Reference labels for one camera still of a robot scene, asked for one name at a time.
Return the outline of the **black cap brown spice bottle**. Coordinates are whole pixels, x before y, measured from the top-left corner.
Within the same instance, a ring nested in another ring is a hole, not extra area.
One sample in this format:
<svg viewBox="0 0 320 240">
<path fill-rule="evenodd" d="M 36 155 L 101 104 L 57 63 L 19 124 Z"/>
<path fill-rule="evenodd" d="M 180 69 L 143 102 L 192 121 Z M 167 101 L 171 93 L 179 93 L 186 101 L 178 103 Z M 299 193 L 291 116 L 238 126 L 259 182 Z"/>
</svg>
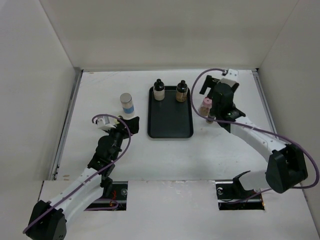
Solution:
<svg viewBox="0 0 320 240">
<path fill-rule="evenodd" d="M 181 80 L 176 86 L 175 99 L 180 103 L 185 102 L 187 100 L 188 91 L 189 88 L 186 81 Z"/>
</svg>

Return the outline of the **black cap white powder bottle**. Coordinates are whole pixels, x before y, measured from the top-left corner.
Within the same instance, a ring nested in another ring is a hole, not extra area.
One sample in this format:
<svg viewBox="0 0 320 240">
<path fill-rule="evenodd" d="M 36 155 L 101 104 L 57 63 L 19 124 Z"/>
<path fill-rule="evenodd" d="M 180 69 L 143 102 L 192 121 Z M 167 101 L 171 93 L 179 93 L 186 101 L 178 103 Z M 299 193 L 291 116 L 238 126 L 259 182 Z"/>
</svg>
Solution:
<svg viewBox="0 0 320 240">
<path fill-rule="evenodd" d="M 157 101 L 162 101 L 165 98 L 165 84 L 160 78 L 153 84 L 153 95 Z"/>
</svg>

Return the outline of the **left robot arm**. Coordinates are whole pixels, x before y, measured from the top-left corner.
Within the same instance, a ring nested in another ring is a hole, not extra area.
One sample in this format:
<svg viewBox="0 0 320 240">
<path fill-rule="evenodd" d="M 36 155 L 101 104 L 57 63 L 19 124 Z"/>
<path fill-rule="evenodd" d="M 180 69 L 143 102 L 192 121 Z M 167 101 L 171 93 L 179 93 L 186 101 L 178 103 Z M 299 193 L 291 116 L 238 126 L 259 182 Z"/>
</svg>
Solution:
<svg viewBox="0 0 320 240">
<path fill-rule="evenodd" d="M 97 199 L 112 195 L 110 174 L 115 163 L 126 153 L 125 139 L 139 132 L 140 118 L 114 117 L 117 124 L 108 127 L 98 140 L 95 153 L 80 176 L 49 201 L 39 200 L 33 207 L 23 234 L 32 240 L 63 240 L 73 220 Z"/>
</svg>

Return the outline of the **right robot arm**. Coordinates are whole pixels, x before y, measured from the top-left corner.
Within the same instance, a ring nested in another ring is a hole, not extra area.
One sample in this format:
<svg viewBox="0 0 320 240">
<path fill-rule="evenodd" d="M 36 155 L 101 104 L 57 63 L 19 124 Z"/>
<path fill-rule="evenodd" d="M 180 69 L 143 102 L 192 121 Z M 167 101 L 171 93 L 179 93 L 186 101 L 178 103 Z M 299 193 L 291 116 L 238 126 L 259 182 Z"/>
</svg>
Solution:
<svg viewBox="0 0 320 240">
<path fill-rule="evenodd" d="M 217 121 L 220 127 L 245 141 L 267 162 L 266 170 L 246 170 L 239 174 L 239 181 L 231 190 L 238 198 L 245 197 L 250 190 L 265 188 L 282 194 L 308 177 L 304 153 L 294 144 L 257 131 L 255 124 L 234 104 L 238 86 L 238 82 L 226 76 L 217 79 L 207 75 L 199 92 L 212 101 L 209 121 Z"/>
</svg>

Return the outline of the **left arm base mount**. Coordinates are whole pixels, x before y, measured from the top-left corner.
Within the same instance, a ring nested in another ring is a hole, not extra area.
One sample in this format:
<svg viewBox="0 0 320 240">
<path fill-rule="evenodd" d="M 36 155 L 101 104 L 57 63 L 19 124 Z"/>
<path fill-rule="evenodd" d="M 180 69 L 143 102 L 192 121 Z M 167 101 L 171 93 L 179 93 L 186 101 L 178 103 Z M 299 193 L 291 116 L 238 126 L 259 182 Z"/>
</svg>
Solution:
<svg viewBox="0 0 320 240">
<path fill-rule="evenodd" d="M 113 181 L 105 178 L 100 184 L 103 187 L 101 197 L 91 203 L 86 211 L 125 211 L 127 209 L 128 186 L 127 181 Z"/>
</svg>

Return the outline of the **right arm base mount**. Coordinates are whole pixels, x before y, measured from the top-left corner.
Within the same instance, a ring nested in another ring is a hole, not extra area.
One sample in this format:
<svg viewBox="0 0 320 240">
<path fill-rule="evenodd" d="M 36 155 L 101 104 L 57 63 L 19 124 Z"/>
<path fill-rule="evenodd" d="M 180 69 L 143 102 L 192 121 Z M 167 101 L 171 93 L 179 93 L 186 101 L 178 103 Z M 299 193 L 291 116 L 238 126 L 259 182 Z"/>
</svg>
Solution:
<svg viewBox="0 0 320 240">
<path fill-rule="evenodd" d="M 217 204 L 220 211 L 265 210 L 262 195 L 255 195 L 253 189 L 245 190 L 240 183 L 240 177 L 249 173 L 245 171 L 233 179 L 217 180 L 215 182 Z"/>
</svg>

